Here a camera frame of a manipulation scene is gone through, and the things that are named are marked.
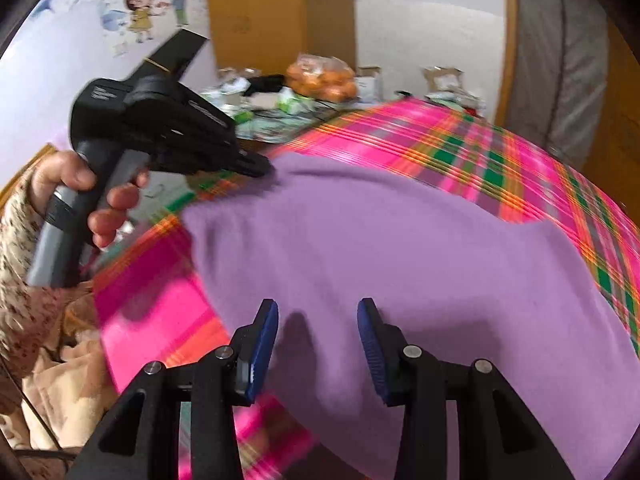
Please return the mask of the person's left forearm sleeve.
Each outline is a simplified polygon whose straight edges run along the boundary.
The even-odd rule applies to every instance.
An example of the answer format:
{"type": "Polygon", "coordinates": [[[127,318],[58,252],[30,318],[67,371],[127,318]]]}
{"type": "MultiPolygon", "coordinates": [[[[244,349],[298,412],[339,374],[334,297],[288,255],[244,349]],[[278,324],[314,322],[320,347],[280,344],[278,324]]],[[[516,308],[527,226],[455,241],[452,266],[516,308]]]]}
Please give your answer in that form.
{"type": "Polygon", "coordinates": [[[14,378],[24,378],[60,318],[64,292],[26,284],[43,220],[29,199],[24,174],[1,218],[1,356],[14,378]]]}

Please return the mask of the person's left hand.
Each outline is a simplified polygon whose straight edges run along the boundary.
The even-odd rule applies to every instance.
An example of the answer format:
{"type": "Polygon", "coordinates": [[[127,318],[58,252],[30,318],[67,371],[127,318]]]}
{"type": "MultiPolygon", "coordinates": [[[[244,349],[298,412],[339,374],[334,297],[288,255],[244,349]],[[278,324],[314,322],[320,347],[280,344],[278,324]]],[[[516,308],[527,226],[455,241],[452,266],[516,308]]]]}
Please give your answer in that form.
{"type": "MultiPolygon", "coordinates": [[[[105,248],[114,242],[117,231],[127,220],[128,211],[137,206],[140,190],[149,180],[148,170],[139,171],[134,180],[112,188],[106,196],[106,205],[90,214],[88,227],[96,246],[105,248]]],[[[57,152],[38,164],[30,179],[28,197],[34,211],[44,217],[47,203],[58,185],[88,191],[95,183],[96,176],[75,152],[57,152]]]]}

